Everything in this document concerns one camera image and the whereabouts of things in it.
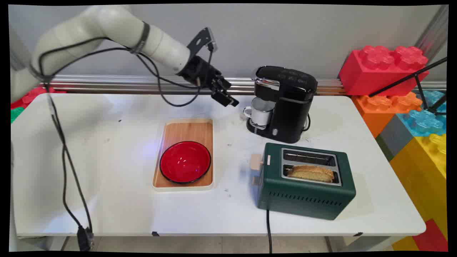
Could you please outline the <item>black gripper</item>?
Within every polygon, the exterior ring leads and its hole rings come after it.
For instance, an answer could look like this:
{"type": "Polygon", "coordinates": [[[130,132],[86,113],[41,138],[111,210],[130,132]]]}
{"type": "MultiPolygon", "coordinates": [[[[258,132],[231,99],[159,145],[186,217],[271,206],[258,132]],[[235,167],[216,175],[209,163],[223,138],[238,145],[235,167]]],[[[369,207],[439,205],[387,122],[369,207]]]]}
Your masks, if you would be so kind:
{"type": "Polygon", "coordinates": [[[232,85],[222,76],[221,71],[197,55],[193,56],[177,75],[196,89],[208,88],[213,91],[211,98],[224,107],[236,107],[239,104],[238,100],[228,94],[227,90],[232,85]]]}

